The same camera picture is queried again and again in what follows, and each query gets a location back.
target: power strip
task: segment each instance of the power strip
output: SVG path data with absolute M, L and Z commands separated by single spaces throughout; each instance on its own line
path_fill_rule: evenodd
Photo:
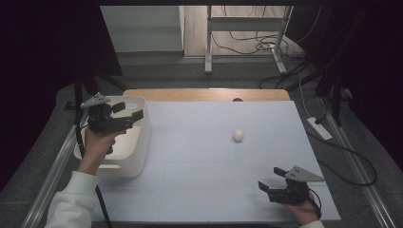
M 315 121 L 317 118 L 311 117 L 307 119 L 306 121 L 309 123 L 309 125 L 316 131 L 316 133 L 322 138 L 322 140 L 330 140 L 332 139 L 332 135 L 322 126 L 322 124 L 316 124 Z

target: white table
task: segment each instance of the white table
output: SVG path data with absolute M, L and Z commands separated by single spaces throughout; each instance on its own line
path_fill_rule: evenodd
M 152 133 L 143 173 L 102 179 L 111 220 L 256 223 L 293 219 L 258 188 L 284 188 L 273 167 L 294 165 L 321 177 L 297 109 L 278 102 L 148 102 Z M 243 130 L 234 142 L 234 130 Z M 308 183 L 322 219 L 340 219 L 326 182 Z M 99 207 L 95 220 L 104 217 Z

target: human hand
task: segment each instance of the human hand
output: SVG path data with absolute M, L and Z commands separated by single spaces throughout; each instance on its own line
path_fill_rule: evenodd
M 95 176 L 99 166 L 105 159 L 108 148 L 115 143 L 115 138 L 123 133 L 125 132 L 96 133 L 87 128 L 85 154 L 77 171 Z
M 311 191 L 309 192 L 309 198 L 315 200 Z M 291 211 L 294 218 L 296 218 L 296 220 L 298 221 L 299 225 L 306 225 L 318 220 L 317 211 L 308 200 L 304 201 L 301 204 L 281 203 L 281 205 Z

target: white ball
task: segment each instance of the white ball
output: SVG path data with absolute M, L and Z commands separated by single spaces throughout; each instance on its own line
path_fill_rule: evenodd
M 242 141 L 242 139 L 243 139 L 243 131 L 241 131 L 241 130 L 236 130 L 236 131 L 234 132 L 233 138 L 234 138 L 234 140 L 235 140 L 236 142 Z

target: plastic bin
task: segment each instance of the plastic bin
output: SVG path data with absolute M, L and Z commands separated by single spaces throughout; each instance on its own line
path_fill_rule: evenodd
M 109 105 L 125 102 L 125 110 L 112 113 L 111 117 L 119 118 L 130 116 L 138 110 L 144 111 L 144 117 L 133 124 L 133 128 L 127 129 L 126 134 L 116 137 L 113 145 L 113 153 L 106 155 L 104 162 L 98 169 L 99 177 L 136 177 L 144 167 L 148 150 L 148 142 L 151 135 L 151 121 L 149 119 L 146 102 L 143 97 L 134 96 L 108 96 Z M 80 150 L 76 144 L 74 156 L 81 159 Z

